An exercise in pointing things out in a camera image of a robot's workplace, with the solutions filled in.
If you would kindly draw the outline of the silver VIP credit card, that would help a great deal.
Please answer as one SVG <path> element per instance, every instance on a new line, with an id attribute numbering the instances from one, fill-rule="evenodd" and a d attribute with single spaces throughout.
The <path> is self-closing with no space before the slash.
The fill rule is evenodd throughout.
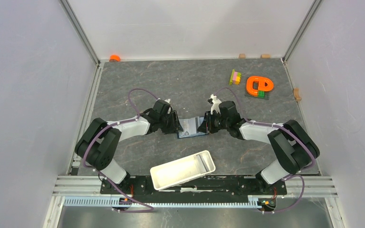
<path id="1" fill-rule="evenodd" d="M 183 132 L 179 132 L 179 137 L 188 137 L 196 133 L 195 119 L 181 119 L 180 124 L 183 127 Z"/>

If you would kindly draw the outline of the navy blue card holder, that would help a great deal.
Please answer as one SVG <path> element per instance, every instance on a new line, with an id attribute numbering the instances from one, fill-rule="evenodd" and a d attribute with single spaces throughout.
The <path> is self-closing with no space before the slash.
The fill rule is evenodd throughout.
<path id="1" fill-rule="evenodd" d="M 204 117 L 193 117 L 190 119 L 180 119 L 182 132 L 177 133 L 178 139 L 197 137 L 207 135 L 207 133 L 199 132 L 198 128 L 202 124 Z"/>

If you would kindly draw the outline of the white plastic tray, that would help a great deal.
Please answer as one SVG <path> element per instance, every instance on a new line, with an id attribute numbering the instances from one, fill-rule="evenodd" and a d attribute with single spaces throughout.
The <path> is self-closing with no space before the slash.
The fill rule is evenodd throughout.
<path id="1" fill-rule="evenodd" d="M 198 161 L 201 155 L 209 168 L 203 172 Z M 204 150 L 174 161 L 170 161 L 150 169 L 152 183 L 155 190 L 164 190 L 170 187 L 184 184 L 194 179 L 211 174 L 216 170 L 213 158 L 208 150 Z"/>

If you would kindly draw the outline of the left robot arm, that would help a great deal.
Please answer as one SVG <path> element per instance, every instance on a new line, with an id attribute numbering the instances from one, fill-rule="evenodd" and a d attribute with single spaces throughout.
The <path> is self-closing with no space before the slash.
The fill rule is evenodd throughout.
<path id="1" fill-rule="evenodd" d="M 165 100 L 157 100 L 152 108 L 131 119 L 107 122 L 94 119 L 75 145 L 74 152 L 83 159 L 83 165 L 112 181 L 118 193 L 130 189 L 129 173 L 114 159 L 118 143 L 135 136 L 143 136 L 161 130 L 164 134 L 183 131 L 177 112 Z"/>

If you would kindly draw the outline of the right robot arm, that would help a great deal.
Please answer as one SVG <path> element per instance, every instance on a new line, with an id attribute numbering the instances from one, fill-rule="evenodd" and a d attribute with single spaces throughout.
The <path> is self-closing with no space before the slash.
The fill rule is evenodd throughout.
<path id="1" fill-rule="evenodd" d="M 271 145 L 276 160 L 257 173 L 255 186 L 267 194 L 275 183 L 316 164 L 319 148 L 295 120 L 285 123 L 261 123 L 242 118 L 233 101 L 210 101 L 211 110 L 204 115 L 198 127 L 202 133 L 227 130 L 233 138 L 258 141 Z"/>

